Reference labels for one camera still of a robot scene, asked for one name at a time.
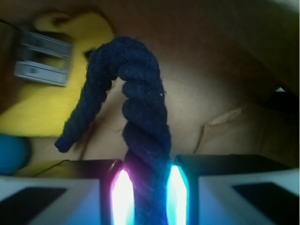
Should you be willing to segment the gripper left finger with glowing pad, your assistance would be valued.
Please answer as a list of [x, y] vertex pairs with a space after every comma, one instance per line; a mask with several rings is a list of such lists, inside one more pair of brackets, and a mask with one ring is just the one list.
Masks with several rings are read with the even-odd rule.
[[120, 159], [47, 161], [0, 178], [3, 225], [132, 225], [133, 185]]

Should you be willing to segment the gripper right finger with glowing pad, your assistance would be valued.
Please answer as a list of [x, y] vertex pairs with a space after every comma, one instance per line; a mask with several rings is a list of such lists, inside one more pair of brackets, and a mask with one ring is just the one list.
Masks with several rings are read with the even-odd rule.
[[297, 225], [300, 171], [259, 155], [178, 155], [166, 213], [171, 225]]

